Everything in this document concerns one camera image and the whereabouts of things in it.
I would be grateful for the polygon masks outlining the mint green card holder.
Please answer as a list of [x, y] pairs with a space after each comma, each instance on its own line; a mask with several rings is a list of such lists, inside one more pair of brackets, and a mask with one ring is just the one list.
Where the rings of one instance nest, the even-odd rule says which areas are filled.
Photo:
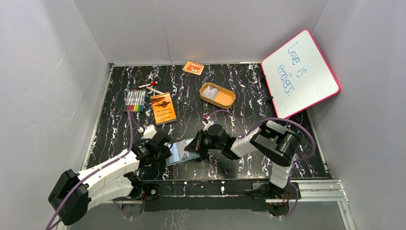
[[172, 166], [178, 163], [194, 160], [200, 157], [200, 155], [194, 151], [186, 151], [184, 148], [192, 142], [193, 138], [182, 140], [174, 143], [169, 149], [171, 156], [166, 158], [166, 165]]

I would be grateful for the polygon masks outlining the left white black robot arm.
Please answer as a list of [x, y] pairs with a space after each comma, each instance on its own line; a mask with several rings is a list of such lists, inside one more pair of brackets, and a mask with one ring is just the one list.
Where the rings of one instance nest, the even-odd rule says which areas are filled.
[[69, 226], [78, 222], [90, 209], [120, 197], [145, 198], [144, 183], [134, 174], [140, 166], [150, 165], [171, 156], [171, 138], [163, 132], [144, 132], [131, 150], [123, 150], [117, 156], [90, 169], [63, 172], [51, 191], [48, 202], [55, 210], [50, 230], [59, 219]]

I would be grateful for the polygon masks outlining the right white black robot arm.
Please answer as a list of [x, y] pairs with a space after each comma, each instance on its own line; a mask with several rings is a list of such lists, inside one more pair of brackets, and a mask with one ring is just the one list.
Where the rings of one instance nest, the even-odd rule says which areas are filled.
[[275, 198], [283, 198], [289, 191], [290, 170], [300, 145], [296, 133], [272, 120], [256, 124], [251, 131], [240, 137], [232, 137], [220, 124], [208, 122], [184, 150], [200, 155], [208, 150], [220, 150], [230, 160], [261, 153], [273, 163], [269, 180], [270, 194]]

